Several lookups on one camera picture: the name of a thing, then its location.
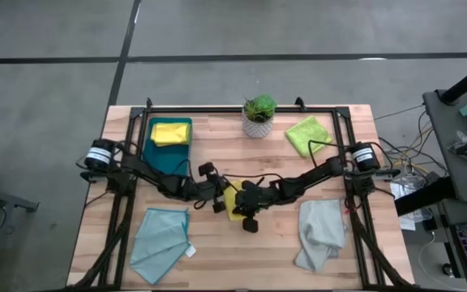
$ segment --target teal tray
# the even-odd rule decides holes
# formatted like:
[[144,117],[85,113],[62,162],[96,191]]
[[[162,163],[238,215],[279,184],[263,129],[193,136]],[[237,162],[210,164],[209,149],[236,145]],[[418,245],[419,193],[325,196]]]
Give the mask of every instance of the teal tray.
[[[191,137],[188,145],[171,145],[158,147],[151,140],[151,131],[154,124],[159,122],[187,122],[191,125]],[[192,119],[190,118],[150,118],[148,123],[147,137],[144,146],[144,161],[148,162],[157,170],[164,174],[188,175],[188,162],[182,161],[189,159],[192,143]]]

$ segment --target cloth tag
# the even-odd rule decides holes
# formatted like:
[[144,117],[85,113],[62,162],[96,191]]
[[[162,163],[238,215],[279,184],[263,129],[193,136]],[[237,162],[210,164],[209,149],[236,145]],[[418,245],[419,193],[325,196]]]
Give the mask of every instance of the cloth tag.
[[192,243],[189,242],[189,244],[190,246],[186,249],[185,254],[191,258],[195,254],[195,247],[192,245]]

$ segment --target gray floor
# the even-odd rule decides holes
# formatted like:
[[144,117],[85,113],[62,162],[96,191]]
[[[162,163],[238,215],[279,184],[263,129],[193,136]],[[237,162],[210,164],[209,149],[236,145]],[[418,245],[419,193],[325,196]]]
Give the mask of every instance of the gray floor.
[[[117,57],[132,0],[0,1],[0,58]],[[467,2],[143,0],[130,56],[467,52]],[[0,291],[62,287],[87,184],[74,162],[101,131],[116,64],[0,65],[0,189],[39,200],[18,213],[0,255]],[[467,74],[467,58],[387,61],[128,64],[119,105],[239,104],[271,93],[279,103],[368,103],[375,117],[422,103]],[[394,144],[417,134],[416,109],[376,123]],[[435,137],[426,152],[442,161]],[[416,282],[431,239],[405,232]],[[446,262],[441,243],[424,252],[430,275]]]

